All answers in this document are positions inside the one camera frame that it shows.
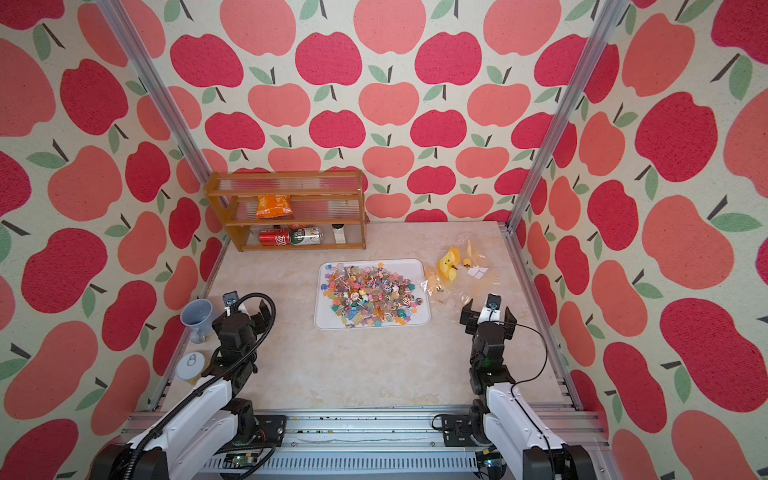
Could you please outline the ziploc bag of yellow candies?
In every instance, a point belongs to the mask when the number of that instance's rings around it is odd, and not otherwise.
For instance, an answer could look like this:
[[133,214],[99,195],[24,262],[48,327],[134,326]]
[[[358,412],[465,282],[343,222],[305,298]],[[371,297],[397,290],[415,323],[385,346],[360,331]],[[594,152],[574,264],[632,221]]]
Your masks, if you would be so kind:
[[472,237],[460,236],[424,266],[422,287],[431,301],[461,308],[471,301],[484,302],[488,294],[501,293],[499,270],[478,249]]

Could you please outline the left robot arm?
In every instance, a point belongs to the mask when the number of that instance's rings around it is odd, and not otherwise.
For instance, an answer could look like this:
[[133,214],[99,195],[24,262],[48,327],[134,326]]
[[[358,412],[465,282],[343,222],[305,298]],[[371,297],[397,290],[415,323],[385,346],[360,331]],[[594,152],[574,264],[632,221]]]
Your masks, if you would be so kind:
[[273,299],[234,292],[223,314],[207,299],[188,303],[180,320],[190,335],[213,332],[220,345],[194,389],[125,445],[109,445],[93,461],[93,479],[191,479],[225,445],[245,449],[257,437],[252,402],[238,393],[257,372],[257,349],[277,319]]

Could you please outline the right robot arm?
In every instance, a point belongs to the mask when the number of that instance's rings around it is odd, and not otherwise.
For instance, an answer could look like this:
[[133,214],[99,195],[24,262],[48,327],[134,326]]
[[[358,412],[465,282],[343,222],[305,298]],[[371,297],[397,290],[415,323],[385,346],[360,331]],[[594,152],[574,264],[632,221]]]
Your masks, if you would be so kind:
[[520,325],[501,297],[490,293],[478,311],[467,303],[460,324],[472,337],[469,378],[478,400],[470,410],[470,424],[475,442],[494,447],[516,479],[595,479],[589,453],[546,426],[506,366],[505,342]]

